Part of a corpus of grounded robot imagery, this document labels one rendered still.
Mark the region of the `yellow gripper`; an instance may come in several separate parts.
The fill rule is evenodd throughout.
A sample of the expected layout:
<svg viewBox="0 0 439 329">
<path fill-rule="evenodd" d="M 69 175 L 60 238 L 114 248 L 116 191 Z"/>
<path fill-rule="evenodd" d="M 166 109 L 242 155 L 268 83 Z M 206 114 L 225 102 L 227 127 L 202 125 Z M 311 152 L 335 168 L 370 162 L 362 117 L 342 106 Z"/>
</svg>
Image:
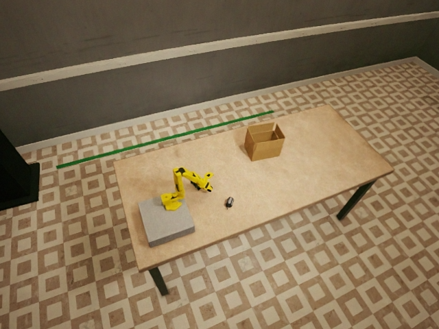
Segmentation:
<svg viewBox="0 0 439 329">
<path fill-rule="evenodd" d="M 209 181 L 207 181 L 208 179 L 210 179 L 212 176 L 214 176 L 214 174 L 213 173 L 210 173 L 210 172 L 207 172 L 205 175 L 204 175 L 204 183 L 202 184 L 202 185 L 199 185 L 198 183 L 196 183 L 200 188 L 203 188 L 203 189 L 205 189 L 205 190 L 207 190 L 207 189 L 209 189 L 209 190 L 213 190 L 212 188 L 211 188 L 211 186 L 210 186 L 210 182 Z"/>
</svg>

